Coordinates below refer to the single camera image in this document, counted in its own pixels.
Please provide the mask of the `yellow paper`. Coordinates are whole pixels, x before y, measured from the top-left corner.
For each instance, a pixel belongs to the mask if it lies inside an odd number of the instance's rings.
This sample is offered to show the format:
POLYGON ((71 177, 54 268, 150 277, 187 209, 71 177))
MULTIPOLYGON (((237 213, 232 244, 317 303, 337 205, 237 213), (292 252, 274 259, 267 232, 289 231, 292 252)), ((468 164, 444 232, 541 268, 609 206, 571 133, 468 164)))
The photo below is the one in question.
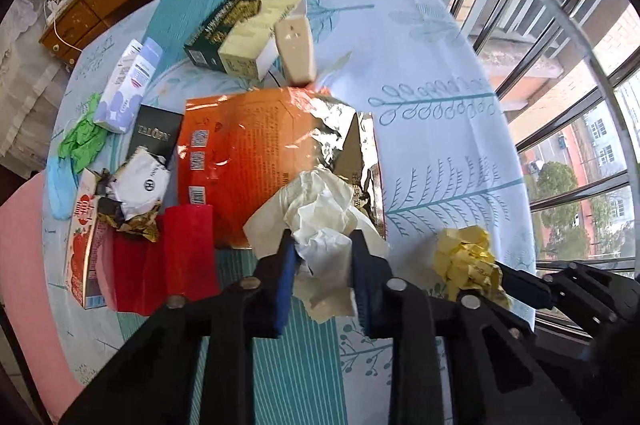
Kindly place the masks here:
POLYGON ((492 254, 489 233, 480 226, 439 232, 433 269, 445 282, 449 301, 462 291, 480 292, 488 301, 511 309, 502 287, 502 270, 492 254))

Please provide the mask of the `white tissue paper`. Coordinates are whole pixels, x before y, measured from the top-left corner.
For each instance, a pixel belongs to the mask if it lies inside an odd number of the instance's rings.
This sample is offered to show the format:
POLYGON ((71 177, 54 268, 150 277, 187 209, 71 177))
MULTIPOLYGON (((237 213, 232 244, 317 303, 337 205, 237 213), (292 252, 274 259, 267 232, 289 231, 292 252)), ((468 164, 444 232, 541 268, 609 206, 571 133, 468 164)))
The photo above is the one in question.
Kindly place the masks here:
POLYGON ((304 171, 250 216, 243 232, 258 259, 277 253, 282 233, 291 231, 302 259, 294 295, 307 315, 323 323, 352 317, 352 239, 360 230, 373 256, 386 258, 390 245, 355 205, 354 189, 321 165, 304 171))

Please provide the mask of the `strawberry milk carton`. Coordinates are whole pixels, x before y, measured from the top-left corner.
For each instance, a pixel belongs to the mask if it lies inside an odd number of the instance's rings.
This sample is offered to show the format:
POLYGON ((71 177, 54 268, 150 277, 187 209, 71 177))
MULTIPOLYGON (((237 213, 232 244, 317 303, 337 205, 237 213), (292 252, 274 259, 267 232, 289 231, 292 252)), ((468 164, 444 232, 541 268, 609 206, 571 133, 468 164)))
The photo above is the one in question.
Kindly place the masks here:
POLYGON ((96 194, 98 182, 99 176, 95 172, 87 168, 81 172, 66 245, 66 289, 84 309, 105 306, 96 275, 98 247, 106 234, 99 221, 99 196, 96 194))

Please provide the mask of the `orange foil snack bag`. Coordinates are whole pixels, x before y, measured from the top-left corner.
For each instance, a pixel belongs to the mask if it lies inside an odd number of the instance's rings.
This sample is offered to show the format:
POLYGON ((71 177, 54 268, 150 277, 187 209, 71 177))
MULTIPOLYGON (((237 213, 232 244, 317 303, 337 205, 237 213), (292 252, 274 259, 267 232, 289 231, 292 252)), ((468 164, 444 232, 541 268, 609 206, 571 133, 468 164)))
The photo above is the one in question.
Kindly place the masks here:
POLYGON ((177 153, 178 199, 213 206, 221 249, 248 249, 244 223, 318 165, 347 182, 386 232, 372 115, 329 95, 286 87, 186 100, 177 153))

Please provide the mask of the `crumpled white wrapper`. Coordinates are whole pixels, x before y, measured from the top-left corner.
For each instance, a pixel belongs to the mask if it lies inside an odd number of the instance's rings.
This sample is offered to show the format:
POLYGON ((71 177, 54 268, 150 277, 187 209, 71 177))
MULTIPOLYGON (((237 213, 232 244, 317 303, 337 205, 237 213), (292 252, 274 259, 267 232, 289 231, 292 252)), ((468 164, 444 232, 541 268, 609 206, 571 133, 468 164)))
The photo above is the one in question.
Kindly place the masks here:
POLYGON ((170 179, 166 166, 144 147, 137 148, 113 176, 107 193, 122 202, 126 216, 149 211, 157 201, 162 203, 170 179))

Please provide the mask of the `gold crumpled foil wrapper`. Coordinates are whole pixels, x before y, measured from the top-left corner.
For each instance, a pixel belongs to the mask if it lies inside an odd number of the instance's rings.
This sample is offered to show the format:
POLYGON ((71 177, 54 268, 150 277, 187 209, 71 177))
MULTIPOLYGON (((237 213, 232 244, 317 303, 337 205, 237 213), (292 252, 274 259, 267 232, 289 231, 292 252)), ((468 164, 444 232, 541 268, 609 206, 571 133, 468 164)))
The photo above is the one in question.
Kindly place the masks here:
POLYGON ((155 202, 149 211, 134 216, 126 216, 122 202, 116 201, 114 194, 107 193, 108 182, 114 176, 103 168, 98 175, 96 195, 98 196, 98 217, 118 232, 140 235, 150 242, 156 242, 160 236, 157 227, 157 216, 160 212, 160 201, 155 202))

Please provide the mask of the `teal white tablecloth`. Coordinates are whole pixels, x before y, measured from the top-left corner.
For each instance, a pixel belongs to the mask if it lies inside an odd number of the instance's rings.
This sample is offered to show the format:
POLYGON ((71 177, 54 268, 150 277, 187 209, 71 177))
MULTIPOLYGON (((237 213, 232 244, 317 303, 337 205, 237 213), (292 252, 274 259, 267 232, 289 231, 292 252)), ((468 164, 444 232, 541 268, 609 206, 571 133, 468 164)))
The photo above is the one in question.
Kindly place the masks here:
MULTIPOLYGON (((222 0, 153 0, 114 24, 79 57, 51 138, 58 145, 102 94, 131 40, 163 48, 143 103, 183 112, 186 99, 242 92, 247 82, 193 67, 184 42, 222 0)), ((319 73, 331 94, 370 112, 380 156, 386 240, 396 275, 434 295, 428 268, 436 232, 478 225, 498 260, 535 269, 520 160, 494 89, 440 0, 307 0, 319 73)), ((143 322, 106 307, 82 309, 64 286, 70 221, 43 194, 43 261, 67 371, 85 386, 143 322)), ((255 343, 257 424, 387 424, 392 343, 356 318, 318 324, 293 299, 277 341, 255 343)))

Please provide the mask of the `black Talopn box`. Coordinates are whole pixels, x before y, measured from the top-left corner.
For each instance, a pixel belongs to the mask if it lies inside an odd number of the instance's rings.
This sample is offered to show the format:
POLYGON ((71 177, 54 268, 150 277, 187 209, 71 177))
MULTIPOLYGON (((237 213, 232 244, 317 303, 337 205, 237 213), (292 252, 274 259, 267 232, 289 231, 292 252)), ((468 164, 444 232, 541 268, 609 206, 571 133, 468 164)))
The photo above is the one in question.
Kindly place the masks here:
POLYGON ((167 166, 174 155, 182 120, 180 113, 141 106, 132 126, 126 159, 130 159, 137 148, 144 147, 167 166))

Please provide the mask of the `blue plastic glove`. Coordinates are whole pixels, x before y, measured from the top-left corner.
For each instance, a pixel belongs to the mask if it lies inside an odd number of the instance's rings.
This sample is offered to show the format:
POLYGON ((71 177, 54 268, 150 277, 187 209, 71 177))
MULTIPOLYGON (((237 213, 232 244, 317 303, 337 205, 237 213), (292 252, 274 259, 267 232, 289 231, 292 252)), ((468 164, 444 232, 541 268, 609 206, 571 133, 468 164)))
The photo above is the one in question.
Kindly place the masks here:
POLYGON ((46 185, 52 217, 58 220, 69 219, 78 188, 78 180, 70 159, 53 156, 47 162, 46 185))

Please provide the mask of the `green plastic glove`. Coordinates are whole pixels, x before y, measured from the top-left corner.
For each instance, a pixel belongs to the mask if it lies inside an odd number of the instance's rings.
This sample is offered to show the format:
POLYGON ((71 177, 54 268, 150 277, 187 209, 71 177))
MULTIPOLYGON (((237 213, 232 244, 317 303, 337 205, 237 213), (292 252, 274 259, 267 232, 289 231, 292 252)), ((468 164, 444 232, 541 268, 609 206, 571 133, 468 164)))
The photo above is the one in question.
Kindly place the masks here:
POLYGON ((100 100, 98 93, 89 97, 85 114, 58 145, 58 157, 70 162, 75 175, 91 165, 105 145, 107 130, 93 121, 100 100))

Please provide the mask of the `pale yellow box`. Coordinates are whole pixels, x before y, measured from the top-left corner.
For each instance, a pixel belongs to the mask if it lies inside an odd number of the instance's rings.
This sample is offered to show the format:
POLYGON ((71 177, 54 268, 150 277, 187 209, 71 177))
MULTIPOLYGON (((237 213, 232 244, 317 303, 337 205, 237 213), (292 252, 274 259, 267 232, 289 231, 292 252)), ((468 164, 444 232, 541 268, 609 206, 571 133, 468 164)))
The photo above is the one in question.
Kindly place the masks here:
POLYGON ((238 0, 220 25, 229 28, 218 49, 226 73, 261 81, 279 55, 274 26, 306 11, 306 0, 238 0))

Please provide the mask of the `pink bed sheet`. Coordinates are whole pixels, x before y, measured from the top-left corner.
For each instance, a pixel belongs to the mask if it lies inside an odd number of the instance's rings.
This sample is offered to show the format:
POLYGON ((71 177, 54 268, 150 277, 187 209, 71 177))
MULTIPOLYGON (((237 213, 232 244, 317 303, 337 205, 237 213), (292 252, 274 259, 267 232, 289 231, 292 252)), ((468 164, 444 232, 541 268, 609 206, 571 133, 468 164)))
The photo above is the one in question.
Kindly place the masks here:
POLYGON ((1 301, 44 408, 58 421, 82 386, 64 356, 44 276, 44 179, 27 180, 1 205, 1 301))

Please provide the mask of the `dark green box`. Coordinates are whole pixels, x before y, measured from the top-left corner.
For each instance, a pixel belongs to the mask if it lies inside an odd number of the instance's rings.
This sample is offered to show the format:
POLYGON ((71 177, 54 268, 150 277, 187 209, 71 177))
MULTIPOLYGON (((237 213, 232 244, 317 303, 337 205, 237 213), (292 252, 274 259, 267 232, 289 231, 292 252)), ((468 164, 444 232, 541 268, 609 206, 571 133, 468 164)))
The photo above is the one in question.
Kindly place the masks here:
POLYGON ((224 72, 220 51, 233 27, 257 15, 260 0, 223 0, 192 32, 183 49, 200 68, 224 72))

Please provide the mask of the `window metal grille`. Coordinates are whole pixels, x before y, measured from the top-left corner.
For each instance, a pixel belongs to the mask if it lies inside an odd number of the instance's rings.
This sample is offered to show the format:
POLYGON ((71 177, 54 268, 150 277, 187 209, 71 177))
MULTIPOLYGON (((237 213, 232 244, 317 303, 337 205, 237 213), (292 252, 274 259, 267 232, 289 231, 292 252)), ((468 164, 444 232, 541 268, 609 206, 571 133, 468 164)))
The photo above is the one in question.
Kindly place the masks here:
POLYGON ((639 13, 631 0, 443 0, 506 115, 536 268, 639 275, 639 13))

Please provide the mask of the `lace covered cabinet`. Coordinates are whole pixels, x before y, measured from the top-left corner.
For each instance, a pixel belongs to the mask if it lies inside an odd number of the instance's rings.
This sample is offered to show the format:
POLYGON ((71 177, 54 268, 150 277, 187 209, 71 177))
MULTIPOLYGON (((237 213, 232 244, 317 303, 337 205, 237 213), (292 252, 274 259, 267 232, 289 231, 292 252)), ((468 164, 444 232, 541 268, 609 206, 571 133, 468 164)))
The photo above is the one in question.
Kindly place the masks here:
POLYGON ((46 167, 70 73, 40 43, 46 0, 14 0, 1 21, 1 165, 27 178, 46 167))

